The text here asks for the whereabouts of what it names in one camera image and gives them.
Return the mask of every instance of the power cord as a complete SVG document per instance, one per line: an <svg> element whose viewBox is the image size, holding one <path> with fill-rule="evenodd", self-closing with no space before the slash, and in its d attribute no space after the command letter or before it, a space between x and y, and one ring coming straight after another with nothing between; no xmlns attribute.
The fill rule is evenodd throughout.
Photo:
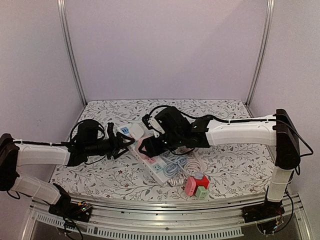
<svg viewBox="0 0 320 240"><path fill-rule="evenodd" d="M16 196L11 195L11 193L9 191L6 191L6 193L13 199L16 199L16 200L20 200L21 199L20 194L17 191L15 192Z"/></svg>
<svg viewBox="0 0 320 240"><path fill-rule="evenodd" d="M187 160L183 157L177 157L175 160L170 160L167 157L162 157L165 161L169 162L163 169L163 173L167 178L170 178L168 183L172 187L183 185L185 180L190 176L195 177L196 175L203 175L203 166L195 154L194 157L196 160ZM179 168L182 170L182 176L174 178L174 176L178 174Z"/></svg>
<svg viewBox="0 0 320 240"><path fill-rule="evenodd" d="M300 164L299 164L298 167L296 167L294 170L295 170L295 173L296 173L298 176L300 176L300 173L301 173Z"/></svg>
<svg viewBox="0 0 320 240"><path fill-rule="evenodd" d="M292 197L290 196L290 193L289 193L289 191L288 191L287 188L285 189L285 194L287 195L287 197L290 199L290 202L291 202L291 215L290 215L290 217L289 217L289 220L286 222L286 224L285 224L281 229L279 229L279 230L278 230L278 228L277 228L276 231L275 231L275 233L278 233L278 232L282 231L283 229L285 229L285 227L289 225L291 219L292 219L293 216L294 216L294 209L295 209L295 207L294 207L294 201L292 200Z"/></svg>
<svg viewBox="0 0 320 240"><path fill-rule="evenodd" d="M97 161L90 162L90 163L85 162L84 164L85 164L85 165L92 165L92 164L96 164L96 163L100 162L101 160L103 160L106 156L107 156L107 155L104 155L102 158L100 158L100 159L99 159L99 160L97 160Z"/></svg>
<svg viewBox="0 0 320 240"><path fill-rule="evenodd" d="M189 153L192 153L193 150L195 150L195 148L192 148L191 150L186 151L184 153L175 153L174 151L172 151L172 149L169 149L170 153L172 153L173 155L176 155L176 156L188 155Z"/></svg>

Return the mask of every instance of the coiled cable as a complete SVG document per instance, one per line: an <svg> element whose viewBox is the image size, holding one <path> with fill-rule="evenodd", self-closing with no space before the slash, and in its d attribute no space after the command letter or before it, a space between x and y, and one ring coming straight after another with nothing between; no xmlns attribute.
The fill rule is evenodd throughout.
<svg viewBox="0 0 320 240"><path fill-rule="evenodd" d="M202 174L204 171L202 163L199 161L197 156L193 154L195 159L187 159L186 157L177 157L174 160L170 160L167 157L162 157L166 162L169 162L163 169L163 173L168 180L168 183L172 186L181 186L184 184L186 179L196 174ZM179 177L175 177L179 173L179 168L182 170L182 174Z"/></svg>

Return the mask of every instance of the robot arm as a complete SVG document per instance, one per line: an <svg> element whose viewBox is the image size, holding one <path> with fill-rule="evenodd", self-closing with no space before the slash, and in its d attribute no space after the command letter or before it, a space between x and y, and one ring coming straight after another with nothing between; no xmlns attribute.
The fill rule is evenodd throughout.
<svg viewBox="0 0 320 240"><path fill-rule="evenodd" d="M49 212L52 214L85 222L89 220L88 214L73 215L71 209L75 204L61 186L18 173L16 169L17 166L33 164L78 166L87 162L89 156L96 155L116 159L134 143L133 138L120 132L115 135L113 123L108 123L106 133L103 126L92 119L81 121L77 126L77 134L69 142L61 143L15 140L10 134L3 134L0 138L0 191L16 191L43 200L51 205Z"/></svg>
<svg viewBox="0 0 320 240"><path fill-rule="evenodd" d="M246 222L270 218L284 213L282 198L293 171L300 164L299 138L287 112L278 109L275 115L245 119L219 119L212 115L192 117L190 123L175 107L166 106L154 118L143 117L154 135L143 140L139 151L154 157L186 146L209 148L220 144L263 144L276 146L276 161L271 183L262 205L243 209Z"/></svg>

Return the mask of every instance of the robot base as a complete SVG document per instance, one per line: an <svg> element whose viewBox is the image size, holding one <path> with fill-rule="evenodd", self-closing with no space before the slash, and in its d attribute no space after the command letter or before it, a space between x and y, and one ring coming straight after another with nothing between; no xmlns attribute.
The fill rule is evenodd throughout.
<svg viewBox="0 0 320 240"><path fill-rule="evenodd" d="M78 204L76 203L69 203L69 212L64 212L62 214L62 209L57 209L56 206L50 206L49 208L49 213L53 215L57 215L59 217L65 217L68 216L68 218L71 218L72 220L75 221L80 221L80 222L85 222L88 223L91 217L92 213L92 208L88 209L87 211L79 211L79 212L74 212L72 211L73 209L79 208Z"/></svg>
<svg viewBox="0 0 320 240"><path fill-rule="evenodd" d="M242 208L242 217L245 223L260 221L263 219L274 218L285 213L281 202L271 202L265 200L261 204L245 206Z"/></svg>

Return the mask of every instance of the red cube socket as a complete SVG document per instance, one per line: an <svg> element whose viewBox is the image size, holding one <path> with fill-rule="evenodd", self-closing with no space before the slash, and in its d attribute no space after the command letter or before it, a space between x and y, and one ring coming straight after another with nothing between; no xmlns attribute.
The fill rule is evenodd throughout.
<svg viewBox="0 0 320 240"><path fill-rule="evenodd" d="M205 189L208 189L210 181L205 175L203 175L202 179L195 179L195 183L197 187L204 186Z"/></svg>

